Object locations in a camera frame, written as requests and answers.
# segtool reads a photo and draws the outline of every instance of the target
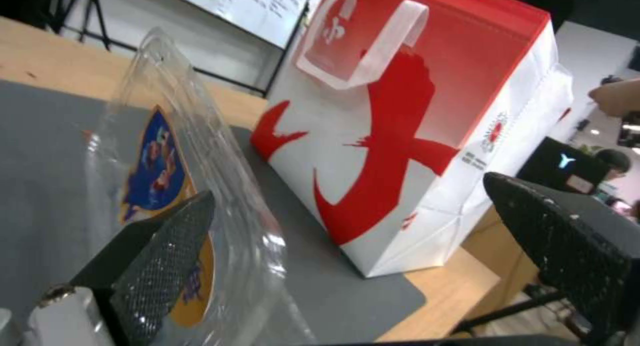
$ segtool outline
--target red logo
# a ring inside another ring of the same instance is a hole
[[[482,140],[482,150],[485,153],[493,152],[496,147],[496,143],[500,136],[502,136],[503,129],[505,129],[505,125],[507,125],[507,114],[504,112],[500,112],[498,117],[491,123],[489,126],[489,130],[484,134],[484,139]]]
[[[347,147],[368,148],[364,166],[351,189],[336,204],[323,196],[313,172],[313,195],[320,217],[338,245],[361,236],[398,205],[410,160],[442,175],[458,150],[416,138],[435,86],[419,55],[403,47],[382,78],[366,86],[371,104],[369,136]],[[268,160],[276,150],[306,136],[307,132],[276,135],[275,126],[290,105],[285,100],[267,111],[251,136],[258,152]]]

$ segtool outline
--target red and white bag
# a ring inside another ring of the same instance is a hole
[[[572,100],[516,0],[323,0],[251,138],[367,276],[441,266]]]

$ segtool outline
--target whiteboard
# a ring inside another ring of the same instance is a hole
[[[285,48],[307,0],[186,0],[208,13]]]

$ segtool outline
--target floor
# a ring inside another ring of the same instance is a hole
[[[528,299],[529,297],[524,293],[519,293],[512,304]],[[482,334],[478,336],[546,334],[578,341],[576,336],[560,322],[560,319],[569,316],[570,312],[564,303],[548,303],[545,306],[493,321],[487,324]]]

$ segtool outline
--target white plastic part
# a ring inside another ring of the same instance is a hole
[[[94,295],[86,287],[46,307],[36,307],[29,316],[25,346],[114,346]]]
[[[16,346],[20,344],[20,332],[14,323],[12,313],[0,308],[0,346]]]
[[[378,81],[387,66],[389,66],[391,59],[400,49],[400,46],[403,44],[410,47],[414,46],[418,36],[425,29],[429,18],[428,6],[414,0],[403,0],[377,35],[349,79],[344,80],[329,74],[307,59],[307,52],[311,49],[319,31],[322,29],[323,20],[327,16],[327,12],[337,1],[325,0],[320,5],[317,15],[313,18],[313,22],[307,30],[307,35],[304,37],[300,56],[295,64],[301,71],[317,78],[335,90],[347,90]],[[357,0],[345,0],[339,13],[341,18],[349,20],[352,13],[354,13],[356,4]]]

